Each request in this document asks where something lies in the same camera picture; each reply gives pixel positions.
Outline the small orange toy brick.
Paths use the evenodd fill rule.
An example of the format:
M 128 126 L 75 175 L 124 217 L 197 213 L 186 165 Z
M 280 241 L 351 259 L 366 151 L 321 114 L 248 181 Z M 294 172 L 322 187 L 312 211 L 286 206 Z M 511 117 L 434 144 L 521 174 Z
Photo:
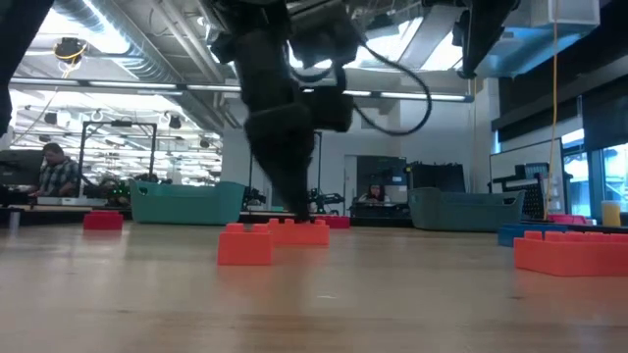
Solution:
M 227 224 L 218 241 L 220 266 L 268 266 L 273 262 L 274 243 L 267 225 Z

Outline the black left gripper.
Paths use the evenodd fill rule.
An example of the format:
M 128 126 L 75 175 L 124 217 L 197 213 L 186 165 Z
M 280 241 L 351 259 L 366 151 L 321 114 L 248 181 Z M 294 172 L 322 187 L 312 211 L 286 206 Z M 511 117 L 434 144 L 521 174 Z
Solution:
M 307 174 L 314 148 L 313 119 L 301 90 L 272 97 L 245 91 L 244 130 L 253 160 L 298 222 L 308 222 Z

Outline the whiteboard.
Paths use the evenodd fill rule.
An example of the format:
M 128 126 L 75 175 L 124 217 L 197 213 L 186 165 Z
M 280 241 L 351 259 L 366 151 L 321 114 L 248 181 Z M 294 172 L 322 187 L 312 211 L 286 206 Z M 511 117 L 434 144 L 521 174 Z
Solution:
M 506 150 L 490 156 L 491 180 L 514 174 L 514 166 L 531 163 L 548 163 L 546 179 L 546 213 L 564 214 L 565 186 L 563 181 L 562 145 L 558 138 Z

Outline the white tray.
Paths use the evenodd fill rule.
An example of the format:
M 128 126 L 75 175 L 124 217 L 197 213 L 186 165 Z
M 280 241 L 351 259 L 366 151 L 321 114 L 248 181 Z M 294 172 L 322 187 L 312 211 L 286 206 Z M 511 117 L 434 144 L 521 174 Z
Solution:
M 37 197 L 38 205 L 45 206 L 77 206 L 77 207 L 103 207 L 107 204 L 106 199 L 100 198 L 58 198 L 58 197 Z

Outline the person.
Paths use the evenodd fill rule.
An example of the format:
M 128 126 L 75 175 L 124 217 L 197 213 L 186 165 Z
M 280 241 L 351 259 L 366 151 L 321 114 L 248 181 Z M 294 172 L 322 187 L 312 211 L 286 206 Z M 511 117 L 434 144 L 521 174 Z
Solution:
M 370 184 L 368 191 L 362 194 L 358 201 L 361 203 L 389 203 L 391 199 L 382 185 Z
M 42 149 L 44 164 L 38 185 L 29 192 L 32 197 L 74 197 L 77 192 L 79 165 L 67 156 L 57 143 L 47 143 Z

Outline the red toy brick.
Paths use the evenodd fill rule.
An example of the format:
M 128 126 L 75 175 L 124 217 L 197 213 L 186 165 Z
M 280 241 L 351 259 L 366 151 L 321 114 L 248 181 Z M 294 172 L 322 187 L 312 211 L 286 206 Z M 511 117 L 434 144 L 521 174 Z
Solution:
M 324 221 L 325 224 L 332 229 L 350 228 L 350 217 L 324 215 L 317 218 L 318 221 Z
M 119 212 L 93 210 L 83 218 L 84 230 L 121 230 L 125 218 Z

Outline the black aluminium frame rail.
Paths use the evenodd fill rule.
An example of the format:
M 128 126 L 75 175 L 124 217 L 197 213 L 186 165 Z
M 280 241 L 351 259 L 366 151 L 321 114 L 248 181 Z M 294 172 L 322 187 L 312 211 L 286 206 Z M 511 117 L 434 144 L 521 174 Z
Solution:
M 312 214 L 311 218 L 317 220 L 322 214 Z M 271 219 L 292 219 L 293 214 L 281 212 L 241 212 L 238 221 L 244 224 L 266 224 Z M 409 219 L 393 218 L 358 218 L 350 217 L 350 227 L 398 227 L 413 228 L 413 223 Z
M 575 225 L 575 224 L 541 224 L 541 223 L 522 223 L 521 226 L 532 227 L 558 227 L 563 230 L 580 231 L 580 232 L 600 232 L 600 233 L 620 233 L 628 234 L 628 227 L 603 227 L 603 226 L 588 226 L 588 225 Z
M 88 211 L 20 211 L 20 226 L 81 224 Z M 11 212 L 0 211 L 0 228 L 10 225 Z

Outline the teal plastic bin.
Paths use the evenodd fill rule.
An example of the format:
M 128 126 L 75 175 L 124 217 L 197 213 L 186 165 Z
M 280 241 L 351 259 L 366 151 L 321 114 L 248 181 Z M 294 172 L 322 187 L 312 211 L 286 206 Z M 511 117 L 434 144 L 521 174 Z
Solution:
M 224 226 L 239 219 L 245 186 L 158 184 L 131 180 L 131 215 L 141 224 Z

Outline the long orange toy brick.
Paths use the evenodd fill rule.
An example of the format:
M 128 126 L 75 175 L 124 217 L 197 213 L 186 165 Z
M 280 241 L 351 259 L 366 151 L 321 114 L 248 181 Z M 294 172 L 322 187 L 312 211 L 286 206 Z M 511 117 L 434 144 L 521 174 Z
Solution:
M 271 219 L 267 223 L 275 245 L 320 245 L 330 243 L 330 227 L 321 220 L 297 223 L 293 219 Z

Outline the yellow cup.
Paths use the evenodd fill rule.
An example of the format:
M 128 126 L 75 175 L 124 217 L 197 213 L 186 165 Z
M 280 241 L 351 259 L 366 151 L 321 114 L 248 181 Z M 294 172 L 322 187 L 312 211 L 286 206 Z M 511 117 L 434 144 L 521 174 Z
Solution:
M 621 204 L 618 201 L 602 201 L 602 224 L 605 227 L 621 226 Z

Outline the grey-blue plastic bin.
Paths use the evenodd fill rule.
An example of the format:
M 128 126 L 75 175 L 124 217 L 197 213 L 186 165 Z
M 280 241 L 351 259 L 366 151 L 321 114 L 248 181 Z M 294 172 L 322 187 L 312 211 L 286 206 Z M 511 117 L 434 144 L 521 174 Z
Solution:
M 423 187 L 408 191 L 408 207 L 419 229 L 495 232 L 521 221 L 524 197 L 524 191 L 462 193 Z

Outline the blue toy brick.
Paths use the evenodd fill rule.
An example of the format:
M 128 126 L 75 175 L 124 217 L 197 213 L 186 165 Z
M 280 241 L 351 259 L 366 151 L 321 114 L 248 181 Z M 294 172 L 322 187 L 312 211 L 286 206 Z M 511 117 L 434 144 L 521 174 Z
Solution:
M 548 224 L 510 224 L 500 227 L 497 231 L 497 245 L 502 247 L 512 247 L 514 239 L 524 236 L 526 230 L 531 231 L 567 231 L 564 225 Z

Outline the pink toy brick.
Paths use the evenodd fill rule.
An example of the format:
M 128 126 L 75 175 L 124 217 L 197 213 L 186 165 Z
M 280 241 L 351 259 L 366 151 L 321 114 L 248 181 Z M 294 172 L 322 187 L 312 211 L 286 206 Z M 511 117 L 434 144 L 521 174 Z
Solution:
M 561 225 L 589 225 L 589 220 L 581 215 L 550 214 L 548 221 Z

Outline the black computer monitor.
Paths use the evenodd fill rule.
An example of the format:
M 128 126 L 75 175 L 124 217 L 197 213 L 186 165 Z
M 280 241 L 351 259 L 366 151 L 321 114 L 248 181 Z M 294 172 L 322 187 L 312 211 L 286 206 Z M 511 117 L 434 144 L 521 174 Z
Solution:
M 16 188 L 32 191 L 39 185 L 43 162 L 41 150 L 0 151 L 0 192 Z

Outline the black pegboard rack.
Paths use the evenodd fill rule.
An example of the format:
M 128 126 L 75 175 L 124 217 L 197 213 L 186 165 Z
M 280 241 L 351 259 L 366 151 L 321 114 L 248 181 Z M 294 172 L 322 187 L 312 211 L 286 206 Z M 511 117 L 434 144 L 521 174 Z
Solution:
M 546 179 L 548 163 L 531 163 L 514 166 L 514 174 L 493 178 L 491 193 L 520 193 L 522 197 L 521 221 L 541 221 L 546 213 Z

